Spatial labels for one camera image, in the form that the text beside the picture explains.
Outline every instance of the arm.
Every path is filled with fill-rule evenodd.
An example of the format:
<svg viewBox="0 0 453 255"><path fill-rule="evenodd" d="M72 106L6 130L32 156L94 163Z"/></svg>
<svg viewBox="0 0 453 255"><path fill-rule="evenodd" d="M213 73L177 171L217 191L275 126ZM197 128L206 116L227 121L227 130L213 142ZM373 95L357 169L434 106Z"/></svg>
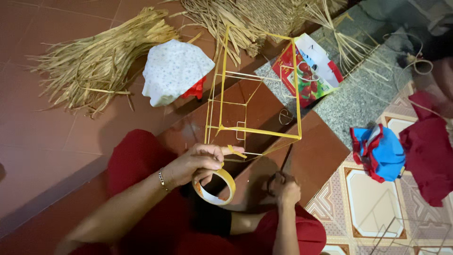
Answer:
<svg viewBox="0 0 453 255"><path fill-rule="evenodd" d="M162 177L167 189L188 183L198 168L219 169L223 155L229 154L228 148L215 145L195 145L166 167ZM202 184L211 176L199 177ZM143 216L159 203L167 191L162 187L158 172L112 197L99 209L84 219L58 245L56 254L68 254L83 243L113 243L123 237Z"/></svg>
<svg viewBox="0 0 453 255"><path fill-rule="evenodd" d="M274 242L273 255L299 255L296 232L295 203L300 200L300 188L294 181L287 182L277 200L279 222Z"/></svg>

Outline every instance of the red pants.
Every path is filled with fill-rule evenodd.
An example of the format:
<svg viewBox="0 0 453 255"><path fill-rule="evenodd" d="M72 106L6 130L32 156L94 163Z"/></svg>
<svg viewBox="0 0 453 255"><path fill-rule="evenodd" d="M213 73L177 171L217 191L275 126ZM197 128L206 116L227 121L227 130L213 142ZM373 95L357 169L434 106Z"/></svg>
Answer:
<svg viewBox="0 0 453 255"><path fill-rule="evenodd" d="M136 129L114 149L108 164L112 196L145 179L177 156L159 144L153 134ZM222 238L190 226L193 212L187 199L173 190L120 242L118 254L272 254L278 224L277 211L268 212L253 233ZM296 228L301 254L319 255L326 244L322 224L296 207ZM101 244L85 245L72 254L111 254Z"/></svg>

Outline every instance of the person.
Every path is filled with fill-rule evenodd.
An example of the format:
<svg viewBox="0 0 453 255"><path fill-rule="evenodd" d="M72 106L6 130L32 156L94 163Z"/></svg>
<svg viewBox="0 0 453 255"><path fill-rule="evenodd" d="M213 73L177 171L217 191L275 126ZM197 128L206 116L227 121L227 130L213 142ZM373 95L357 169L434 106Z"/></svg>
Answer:
<svg viewBox="0 0 453 255"><path fill-rule="evenodd" d="M326 233L296 205L296 182L272 184L277 208L262 214L227 211L193 191L192 178L206 185L212 178L206 169L219 169L227 154L228 148L197 144L177 157L152 133L129 132L108 163L112 197L64 237L55 254L319 255Z"/></svg>

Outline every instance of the wire frame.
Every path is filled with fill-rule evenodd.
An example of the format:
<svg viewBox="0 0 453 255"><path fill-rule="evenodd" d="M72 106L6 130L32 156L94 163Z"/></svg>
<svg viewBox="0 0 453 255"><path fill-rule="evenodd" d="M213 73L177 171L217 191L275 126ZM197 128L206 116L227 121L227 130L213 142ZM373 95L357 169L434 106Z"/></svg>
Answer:
<svg viewBox="0 0 453 255"><path fill-rule="evenodd" d="M247 158L247 159L241 159L241 160L238 160L238 159L225 159L226 161L246 162L246 161L255 159L257 157L264 156L264 155L266 155L268 153L276 151L276 150L278 150L280 148L283 148L285 146L288 146L288 145L290 145L290 144L292 144L292 143L294 143L294 142L296 142L296 141L301 139L301 137L302 137L302 129L301 129L301 120L300 120L300 104L299 104L299 99L298 99L299 98L299 90L295 89L296 96L294 97L294 98L296 98L297 135L296 134L279 133L279 132L273 132L273 131L267 131L267 130L261 130L261 129L248 128L247 127L247 105L249 104L249 102L253 98L253 96L255 95L255 92L263 84L263 80L264 79L271 79L271 80L276 80L276 79L268 78L268 77L261 77L261 76L252 75L252 74L242 74L242 73L237 73L237 72L230 72L230 71L226 70L226 68L227 68L227 51L226 51L226 47L228 46L228 38L229 38L229 32L230 32L230 28L231 27L237 28L237 26L235 26L235 25L227 25L226 26L225 36L224 36L223 41L222 41L223 58L219 57L217 59L217 63L216 63L215 76L214 76L214 79L212 81L211 91L210 91L209 99L208 99L208 109L207 109L207 114L206 114L206 126L205 126L204 143L212 143L213 142L213 140L211 140L211 130L212 129L217 130L215 137L219 134L219 132L236 131L236 138L238 140L243 140L244 141L244 148L245 148L245 145L246 145L246 133L257 133L257 134L264 134L264 135L271 135L271 136L278 136L278 137L284 137L285 138L285 139L283 139L283 141L277 141L276 143L274 143L270 148L268 148L263 153L247 152L247 148L245 148L246 152L244 152L244 154L253 155L255 157ZM294 38L281 36L281 35L277 35L277 34L270 34L270 33L261 32L261 31L258 31L258 32L262 33L262 34L265 34L265 35L274 36L274 37L278 37L278 38L286 39L286 40L290 41L290 44L288 45L288 47L292 47L292 51L293 51L293 67L287 67L287 68L291 68L291 69L294 70L294 87L298 88L298 74L297 74L297 69L295 68L295 67L297 67L297 65L296 65L296 46L295 46L295 43L294 43ZM221 59L223 61L223 67L222 67L221 74L219 74L218 73L218 67L219 67L219 63L220 63ZM216 83L216 79L215 78L216 78L216 76L221 76L222 77L220 101L214 99L215 83ZM249 97L249 99L245 103L227 102L227 101L224 101L224 88L225 88L225 78L226 77L241 78L241 79L246 79L246 80L255 80L255 81L260 81L260 83L259 83L259 85L255 89L255 91L252 93L252 95ZM220 103L220 111L219 111L219 116L218 116L218 119L219 119L218 123L212 123L214 102ZM236 122L236 126L235 127L226 127L226 126L224 126L223 123L222 123L222 113L223 113L222 111L223 111L223 108L224 108L223 107L224 104L242 105L245 108L245 113L246 113L244 121Z"/></svg>
<svg viewBox="0 0 453 255"><path fill-rule="evenodd" d="M411 229L410 234L410 241L405 244L402 243L397 239L397 236L395 235L393 238L391 238L390 244L386 245L380 245L380 243L383 241L384 236L387 233L390 232L390 227L392 227L394 224L400 224L400 225L409 225L409 223L412 222L414 225L416 225L415 229ZM431 244L431 245L419 245L418 244L418 236L419 236L419 226L420 224L435 224L435 225L444 225L447 229L444 237L440 239L437 243ZM405 219L405 218L400 218L400 217L394 217L388 227L385 228L384 233L380 235L380 238L377 240L376 245L374 246L373 250L371 251L370 255L385 255L385 254L392 254L390 248L391 247L403 247L404 248L404 253L401 253L401 255L409 255L412 254L411 250L418 250L422 251L423 254L432 254L432 255L438 255L443 251L443 248L445 247L445 240L447 239L450 231L452 228L451 223L445 223L445 222L434 222L434 221L423 221L423 220L413 220L413 219Z"/></svg>

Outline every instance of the red fabric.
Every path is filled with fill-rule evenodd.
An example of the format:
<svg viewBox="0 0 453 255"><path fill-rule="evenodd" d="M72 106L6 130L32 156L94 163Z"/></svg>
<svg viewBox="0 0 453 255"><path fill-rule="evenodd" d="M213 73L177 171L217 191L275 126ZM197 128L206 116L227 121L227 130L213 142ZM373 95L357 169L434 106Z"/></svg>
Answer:
<svg viewBox="0 0 453 255"><path fill-rule="evenodd" d="M349 128L349 133L351 134L352 138L352 157L354 158L354 161L356 162L357 165L362 165L365 167L365 169L368 171L368 174L370 177L379 182L383 183L385 180L381 176L376 174L376 169L378 167L378 162L376 159L373 157L373 149L379 146L379 141L381 138L383 138L384 133L383 133L383 126L382 124L379 124L379 129L380 132L377 136L374 137L373 141L366 146L367 140L362 141L362 146L363 146L363 154L361 155L362 157L368 157L370 159L370 162L363 162L362 159L360 158L360 142L357 139L356 135L354 134L354 128L350 127Z"/></svg>
<svg viewBox="0 0 453 255"><path fill-rule="evenodd" d="M433 109L426 92L418 91L410 100ZM406 153L406 169L411 171L421 196L431 206L442 206L442 199L453 191L453 149L444 119L413 105L419 120L400 132Z"/></svg>
<svg viewBox="0 0 453 255"><path fill-rule="evenodd" d="M109 192L113 196L166 166L176 155L166 151L153 134L136 129L114 149L108 164ZM272 254L277 211L268 212L255 232L231 236L198 233L190 227L188 202L173 190L120 242L113 254ZM302 207L296 207L300 252L318 255L326 244L323 225ZM111 254L109 247L87 244L72 255Z"/></svg>
<svg viewBox="0 0 453 255"><path fill-rule="evenodd" d="M378 183L383 183L385 182L385 180L384 178L376 174L376 169L379 166L379 163L374 158L372 151L374 148L379 146L379 141L383 137L384 137L383 126L382 124L379 124L379 134L374 137L373 141L368 145L367 149L367 151L369 152L368 157L370 158L371 161L371 166L367 167L367 169L369 171L369 175L371 176L371 178L377 181Z"/></svg>
<svg viewBox="0 0 453 255"><path fill-rule="evenodd" d="M196 96L198 99L201 99L203 96L203 83L206 81L206 76L197 81L188 91L181 95L182 98L187 98L188 96Z"/></svg>
<svg viewBox="0 0 453 255"><path fill-rule="evenodd" d="M333 62L332 60L327 63L327 65L330 67L330 69L332 70L333 74L335 75L335 78L337 78L337 81L338 82L342 82L343 81L343 75L341 75L341 72L340 70L338 69L337 65L335 64L335 62Z"/></svg>

